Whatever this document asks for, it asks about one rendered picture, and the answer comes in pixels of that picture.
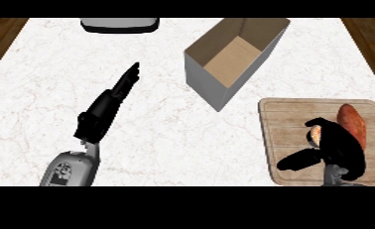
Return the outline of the orange sweet potato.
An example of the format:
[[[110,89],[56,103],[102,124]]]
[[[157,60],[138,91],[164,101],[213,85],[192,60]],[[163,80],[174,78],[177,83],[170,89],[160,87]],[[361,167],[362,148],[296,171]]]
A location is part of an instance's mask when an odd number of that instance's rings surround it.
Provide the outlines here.
[[[366,122],[350,104],[343,104],[338,109],[337,123],[356,138],[362,150],[366,150]]]

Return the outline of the grey and black appliance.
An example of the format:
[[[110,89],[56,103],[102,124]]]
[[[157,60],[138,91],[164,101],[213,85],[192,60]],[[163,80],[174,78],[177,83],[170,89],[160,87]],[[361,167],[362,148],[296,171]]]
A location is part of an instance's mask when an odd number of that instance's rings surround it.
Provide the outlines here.
[[[158,18],[81,18],[84,30],[101,34],[151,33],[158,25]]]

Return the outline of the orange cupcake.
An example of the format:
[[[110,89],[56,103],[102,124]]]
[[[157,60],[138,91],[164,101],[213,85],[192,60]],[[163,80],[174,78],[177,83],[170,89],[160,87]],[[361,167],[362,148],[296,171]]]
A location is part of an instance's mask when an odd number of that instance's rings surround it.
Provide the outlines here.
[[[310,129],[310,138],[315,145],[319,146],[319,142],[321,142],[321,126],[319,125],[315,125]]]

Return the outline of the open cardboard box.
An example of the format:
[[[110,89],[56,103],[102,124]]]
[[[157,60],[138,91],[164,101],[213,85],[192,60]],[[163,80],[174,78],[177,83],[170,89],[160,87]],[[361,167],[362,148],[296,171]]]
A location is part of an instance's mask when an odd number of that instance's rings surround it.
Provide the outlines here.
[[[217,112],[266,62],[287,18],[225,18],[185,50],[186,83]]]

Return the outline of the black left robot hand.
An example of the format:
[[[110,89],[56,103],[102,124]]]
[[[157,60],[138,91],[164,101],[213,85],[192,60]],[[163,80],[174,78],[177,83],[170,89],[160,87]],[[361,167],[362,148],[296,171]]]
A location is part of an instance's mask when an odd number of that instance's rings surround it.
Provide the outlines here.
[[[107,89],[96,98],[89,110],[79,116],[76,137],[96,144],[101,142],[110,129],[120,104],[139,80],[139,63],[136,62],[123,74],[112,89]]]

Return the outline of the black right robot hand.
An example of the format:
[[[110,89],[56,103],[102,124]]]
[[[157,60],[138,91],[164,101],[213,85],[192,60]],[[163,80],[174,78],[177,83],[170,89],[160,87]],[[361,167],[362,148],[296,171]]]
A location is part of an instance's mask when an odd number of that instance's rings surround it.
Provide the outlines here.
[[[340,165],[343,168],[365,168],[365,153],[356,138],[349,131],[324,118],[315,118],[304,123],[312,129],[321,126],[321,142],[316,148],[303,149],[278,162],[281,171],[300,171],[319,163]]]

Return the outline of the pale wooden cutting board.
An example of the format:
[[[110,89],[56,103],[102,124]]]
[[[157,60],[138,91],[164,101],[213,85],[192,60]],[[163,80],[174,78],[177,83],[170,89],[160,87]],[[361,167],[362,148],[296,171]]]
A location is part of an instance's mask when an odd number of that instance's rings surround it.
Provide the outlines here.
[[[279,160],[310,148],[304,122],[322,117],[337,121],[343,104],[350,104],[366,123],[366,171],[355,183],[375,186],[375,102],[368,99],[265,98],[259,104],[272,179],[279,185],[322,185],[324,164],[297,172],[278,169]]]

